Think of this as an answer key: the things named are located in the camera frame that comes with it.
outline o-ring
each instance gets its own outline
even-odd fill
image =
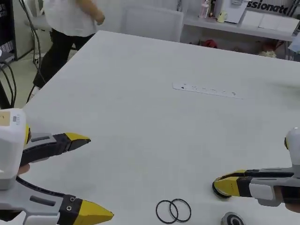
[[[175,207],[177,216],[175,217],[175,216],[172,214],[172,216],[174,217],[174,220],[173,220],[173,221],[167,222],[167,221],[162,220],[162,218],[159,217],[159,215],[158,215],[158,206],[159,206],[161,203],[170,203],[170,207],[171,207],[171,205],[173,205],[173,206]],[[173,202],[169,201],[169,200],[162,200],[162,201],[160,201],[160,202],[156,205],[155,212],[156,212],[156,216],[158,217],[158,219],[159,219],[161,222],[163,222],[164,224],[173,224],[173,223],[175,223],[175,222],[177,221],[178,215],[179,215],[179,214],[178,214],[178,209],[177,209],[176,205],[175,205]]]
[[[174,216],[174,214],[172,213],[172,209],[171,209],[171,205],[174,205],[174,202],[182,202],[182,203],[185,203],[188,206],[189,216],[188,216],[187,219],[185,219],[185,220],[178,219],[178,211],[177,211],[177,218]],[[183,199],[180,199],[180,198],[176,198],[176,199],[174,199],[173,201],[170,202],[169,211],[170,211],[170,214],[172,215],[172,217],[174,219],[176,218],[176,221],[181,222],[181,223],[185,223],[185,222],[189,221],[190,218],[191,218],[191,216],[192,216],[192,209],[191,209],[191,207],[189,206],[189,204],[186,201],[184,201]]]

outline white table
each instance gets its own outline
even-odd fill
[[[228,211],[247,224],[297,224],[283,205],[220,201],[211,184],[237,169],[291,164],[283,139],[300,124],[299,71],[297,62],[100,31],[25,106],[32,131],[92,142],[23,177],[101,204],[115,214],[107,225],[161,225],[156,204],[174,198],[191,205],[187,225],[218,225]],[[166,206],[160,213],[170,219]]]

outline wire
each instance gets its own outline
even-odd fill
[[[11,87],[10,81],[8,79],[8,75],[6,74],[5,70],[2,67],[0,67],[0,70],[3,72],[3,74],[5,76],[5,79],[7,81],[7,84],[8,84],[10,93],[11,93],[10,107],[13,108],[15,106],[15,104],[14,104],[14,92],[13,92],[13,89]]]
[[[15,92],[14,92],[14,100],[12,101],[11,105],[12,105],[12,108],[15,106],[15,99],[17,97],[17,85],[16,85],[16,82],[15,82],[15,75],[14,75],[14,72],[13,72],[13,69],[11,68],[11,66],[5,62],[5,61],[0,61],[0,64],[4,64],[6,65],[9,70],[10,70],[10,73],[11,73],[11,77],[13,79],[13,84],[14,84],[14,89],[15,89]]]
[[[30,18],[30,15],[28,13],[28,10],[25,6],[25,3],[23,0],[19,0],[19,3],[21,4],[21,7],[22,9],[24,10],[26,16],[27,16],[27,19],[29,21],[29,24],[30,24],[30,28],[31,28],[31,32],[32,32],[32,35],[33,35],[33,52],[34,52],[34,55],[33,57],[35,56],[35,38],[37,39],[37,47],[38,47],[38,61],[39,61],[39,64],[38,64],[38,67],[36,66],[36,64],[34,63],[35,67],[37,68],[37,73],[38,75],[42,78],[42,80],[44,81],[44,83],[46,83],[46,80],[44,79],[44,77],[42,76],[41,74],[41,62],[42,62],[42,54],[41,54],[41,43],[40,43],[40,40],[39,40],[39,37],[38,37],[38,34],[36,32],[36,30],[34,29],[34,26],[33,26],[33,23],[32,23],[32,20]]]
[[[29,92],[29,95],[28,95],[28,97],[27,97],[27,101],[26,101],[26,103],[28,103],[28,102],[29,102],[29,100],[30,100],[30,96],[31,96],[31,94],[32,94],[32,92],[33,92],[33,90],[34,90],[34,88],[35,88],[35,86],[33,86],[33,87],[32,87],[32,89],[30,90],[30,92]]]

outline shelf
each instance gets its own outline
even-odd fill
[[[243,26],[241,24],[235,23],[220,23],[217,22],[214,18],[199,18],[197,16],[186,15],[184,17],[184,24],[196,27],[203,27],[213,30],[223,30],[232,33],[238,34],[246,34],[251,36],[263,37],[263,38],[272,38],[282,41],[292,41],[295,35],[290,35],[289,33],[277,31],[277,30],[270,30],[264,29],[259,27],[252,27],[252,26]]]

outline white chair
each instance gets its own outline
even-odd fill
[[[182,12],[165,8],[129,5],[123,8],[121,33],[179,42]]]
[[[32,2],[33,0],[23,0],[23,1],[25,4],[25,7],[29,13],[29,16],[31,18],[34,29],[52,31],[52,28],[47,23],[45,15],[43,15],[44,9],[43,8],[40,9],[39,1],[34,0],[36,16],[34,16],[34,14],[32,13],[32,10],[30,8],[30,2]],[[29,21],[27,19],[25,20],[25,24],[27,26],[30,26]]]

